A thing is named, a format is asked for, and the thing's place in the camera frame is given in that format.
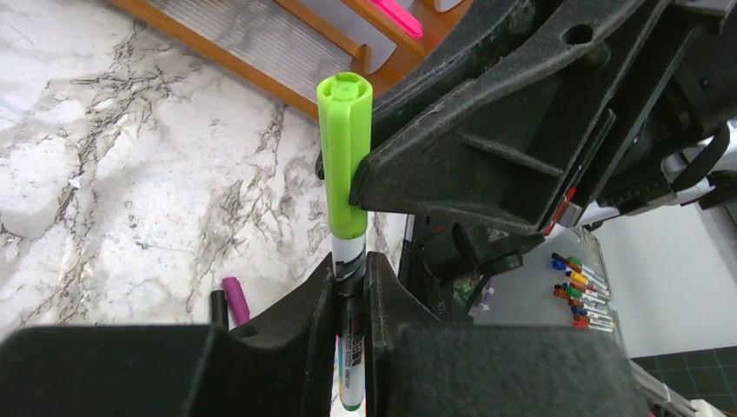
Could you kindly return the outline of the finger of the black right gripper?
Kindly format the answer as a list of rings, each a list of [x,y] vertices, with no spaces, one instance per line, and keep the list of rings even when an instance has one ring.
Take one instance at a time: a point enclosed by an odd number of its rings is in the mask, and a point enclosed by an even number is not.
[[[350,202],[541,232],[614,124],[665,1],[474,1],[375,104]]]
[[[443,41],[373,105],[355,180],[549,180],[514,127],[522,91],[549,76],[553,5],[475,1]]]

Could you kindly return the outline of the white marker pen green tip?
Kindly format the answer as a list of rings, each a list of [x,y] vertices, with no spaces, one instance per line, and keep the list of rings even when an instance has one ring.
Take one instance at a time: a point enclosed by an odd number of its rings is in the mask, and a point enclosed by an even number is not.
[[[332,238],[333,276],[337,311],[339,398],[348,411],[357,410],[365,390],[363,278],[366,236]]]

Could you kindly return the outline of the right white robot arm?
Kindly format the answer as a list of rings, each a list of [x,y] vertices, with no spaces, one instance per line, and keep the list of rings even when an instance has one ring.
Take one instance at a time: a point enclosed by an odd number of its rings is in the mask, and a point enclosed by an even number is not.
[[[540,233],[565,203],[634,214],[727,169],[733,1],[470,1],[375,101],[317,88],[329,221],[427,215]]]

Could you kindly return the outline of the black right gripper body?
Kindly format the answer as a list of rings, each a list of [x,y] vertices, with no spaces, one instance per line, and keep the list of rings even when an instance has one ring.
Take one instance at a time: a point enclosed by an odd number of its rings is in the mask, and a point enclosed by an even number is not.
[[[606,137],[552,226],[736,200],[736,4],[673,1],[612,101]]]

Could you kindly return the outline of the lime green pen cap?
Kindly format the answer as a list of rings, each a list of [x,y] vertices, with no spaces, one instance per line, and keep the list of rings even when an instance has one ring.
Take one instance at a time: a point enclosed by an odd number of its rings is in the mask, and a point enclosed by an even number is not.
[[[373,87],[356,73],[342,72],[321,81],[316,96],[329,229],[338,238],[355,239],[368,226],[367,213],[349,197],[371,148]]]

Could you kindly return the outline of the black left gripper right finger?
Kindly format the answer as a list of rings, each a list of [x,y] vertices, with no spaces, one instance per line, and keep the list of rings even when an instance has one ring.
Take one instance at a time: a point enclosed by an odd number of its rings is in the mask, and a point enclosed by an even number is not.
[[[645,416],[604,334],[439,321],[371,252],[364,280],[369,416]]]

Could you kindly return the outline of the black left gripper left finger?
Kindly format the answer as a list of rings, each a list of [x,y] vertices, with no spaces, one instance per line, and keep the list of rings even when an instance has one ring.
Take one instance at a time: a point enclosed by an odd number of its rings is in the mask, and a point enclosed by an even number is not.
[[[332,262],[244,325],[35,327],[1,345],[4,416],[327,416]]]

